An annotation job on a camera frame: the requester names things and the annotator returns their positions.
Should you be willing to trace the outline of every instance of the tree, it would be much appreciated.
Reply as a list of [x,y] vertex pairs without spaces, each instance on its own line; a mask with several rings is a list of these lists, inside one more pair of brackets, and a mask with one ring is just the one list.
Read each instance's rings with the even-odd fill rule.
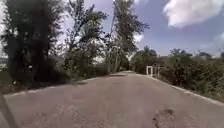
[[101,22],[107,15],[94,11],[94,5],[85,10],[84,0],[69,1],[66,10],[74,24],[67,33],[64,67],[70,73],[88,77],[94,59],[101,54],[104,40]]
[[137,51],[131,58],[132,70],[138,73],[145,74],[146,66],[158,64],[156,51],[145,46],[143,50]]
[[60,0],[5,0],[4,34],[10,76],[17,81],[42,81],[52,70],[49,54],[60,34]]
[[191,56],[185,50],[172,50],[161,74],[174,85],[188,85],[191,67],[195,64]]
[[[124,52],[126,55],[130,55],[137,50],[136,42],[134,40],[134,34],[141,34],[145,28],[149,28],[148,24],[145,24],[138,20],[138,16],[133,15],[134,0],[115,0],[114,1],[114,27],[115,27],[115,39],[113,49],[118,53]],[[118,55],[116,56],[114,71],[119,69]]]

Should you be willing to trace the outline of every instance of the roadside vegetation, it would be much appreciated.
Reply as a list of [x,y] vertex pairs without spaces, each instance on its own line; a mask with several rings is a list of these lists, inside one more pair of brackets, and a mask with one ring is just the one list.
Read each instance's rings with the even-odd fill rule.
[[168,56],[158,56],[149,47],[138,51],[131,59],[134,71],[145,74],[146,66],[161,66],[159,79],[201,95],[224,101],[224,53],[212,57],[209,53],[188,53],[173,49]]
[[[7,68],[0,71],[0,92],[128,70],[127,57],[137,50],[134,34],[148,28],[133,14],[133,2],[113,2],[113,24],[105,32],[102,23],[108,14],[95,5],[84,8],[84,0],[3,0],[1,44]],[[61,26],[66,18],[72,23],[67,31]]]

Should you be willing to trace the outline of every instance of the cloud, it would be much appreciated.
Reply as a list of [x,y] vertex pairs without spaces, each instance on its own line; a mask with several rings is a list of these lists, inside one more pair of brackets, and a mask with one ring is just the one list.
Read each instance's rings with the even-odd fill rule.
[[143,38],[144,38],[144,35],[134,35],[134,40],[136,42],[141,42]]
[[217,37],[218,40],[220,41],[224,41],[224,32],[221,33],[218,37]]
[[163,13],[169,26],[182,28],[217,16],[223,6],[224,0],[169,0]]

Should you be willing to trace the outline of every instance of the sky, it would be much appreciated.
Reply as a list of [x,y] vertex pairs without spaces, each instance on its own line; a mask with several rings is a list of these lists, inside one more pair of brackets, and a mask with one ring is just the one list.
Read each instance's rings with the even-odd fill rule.
[[[112,3],[113,0],[85,0],[86,8],[95,4],[96,10],[109,15],[103,22],[106,32],[111,27]],[[150,25],[150,29],[135,35],[140,49],[148,45],[160,55],[168,55],[174,48],[214,56],[224,51],[224,0],[135,0],[133,8],[139,20]],[[71,25],[70,19],[62,23],[64,30]]]

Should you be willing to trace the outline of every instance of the asphalt road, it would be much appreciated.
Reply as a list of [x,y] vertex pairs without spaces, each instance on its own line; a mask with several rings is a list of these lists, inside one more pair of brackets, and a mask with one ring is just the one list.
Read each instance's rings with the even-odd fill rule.
[[20,128],[224,128],[223,106],[133,73],[6,99]]

